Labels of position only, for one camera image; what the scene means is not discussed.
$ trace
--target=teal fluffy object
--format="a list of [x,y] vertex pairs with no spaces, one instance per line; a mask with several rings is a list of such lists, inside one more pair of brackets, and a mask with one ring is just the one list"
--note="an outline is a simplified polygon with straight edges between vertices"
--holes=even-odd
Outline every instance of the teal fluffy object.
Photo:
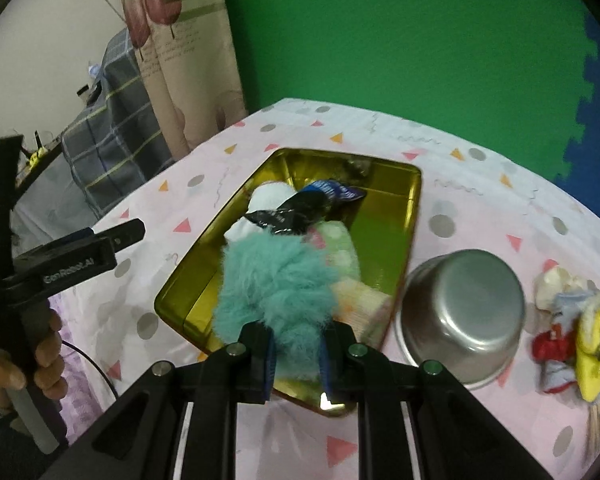
[[237,341],[245,323],[261,321],[274,333],[276,377],[316,378],[320,335],[336,307],[338,271],[326,254],[300,236],[265,231],[225,247],[222,269],[216,335]]

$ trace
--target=table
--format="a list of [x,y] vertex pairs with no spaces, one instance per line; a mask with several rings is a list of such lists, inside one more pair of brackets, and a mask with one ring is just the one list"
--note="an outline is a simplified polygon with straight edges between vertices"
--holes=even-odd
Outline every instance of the table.
[[[153,311],[155,295],[240,185],[283,146],[408,161],[423,188],[410,269],[464,248],[490,251],[517,273],[528,302],[533,280],[556,262],[600,288],[600,220],[566,193],[503,156],[413,121],[358,108],[284,99],[234,124],[132,193],[97,225],[141,218],[145,240],[118,254],[113,272],[62,295],[74,342],[119,391],[155,361],[195,362],[199,352]],[[476,397],[556,478],[578,479],[587,405],[574,388],[537,392],[528,347],[538,320],[528,306],[512,366]],[[403,361],[391,330],[384,352]],[[85,364],[100,404],[112,398]],[[286,400],[238,410],[237,478],[352,479],[358,473],[356,415],[329,419]]]

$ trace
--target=metal cup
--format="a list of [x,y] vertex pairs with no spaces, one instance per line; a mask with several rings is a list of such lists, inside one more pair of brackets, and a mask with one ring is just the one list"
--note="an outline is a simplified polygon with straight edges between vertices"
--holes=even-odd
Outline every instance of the metal cup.
[[524,317],[513,270],[494,254],[470,249],[413,271],[395,326],[410,364],[440,361],[465,386],[478,388],[513,359]]

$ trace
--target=beige curtain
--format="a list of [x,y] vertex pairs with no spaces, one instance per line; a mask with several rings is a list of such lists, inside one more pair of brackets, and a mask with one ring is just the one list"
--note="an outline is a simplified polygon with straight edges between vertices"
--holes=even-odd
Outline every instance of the beige curtain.
[[224,0],[122,0],[130,40],[173,157],[246,116]]

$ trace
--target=black cable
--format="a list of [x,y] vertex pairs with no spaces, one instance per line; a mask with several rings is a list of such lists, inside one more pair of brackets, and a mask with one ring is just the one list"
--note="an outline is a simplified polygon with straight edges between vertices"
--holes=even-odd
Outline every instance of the black cable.
[[109,386],[109,389],[111,390],[111,393],[113,393],[113,396],[116,398],[116,400],[119,399],[118,397],[118,392],[116,391],[116,387],[113,385],[113,383],[109,380],[109,378],[105,375],[105,373],[102,371],[102,369],[93,361],[93,359],[91,359],[87,354],[85,354],[82,350],[80,350],[77,346],[72,345],[71,343],[68,343],[67,341],[62,341],[62,344],[64,346],[68,346],[71,350],[75,350],[76,352],[78,352],[78,354],[80,354],[82,357],[84,357],[85,359],[87,359],[88,362],[91,363],[91,365],[93,365],[93,367],[98,371],[98,373],[102,376],[102,378],[105,380],[105,382],[107,383],[107,385]]

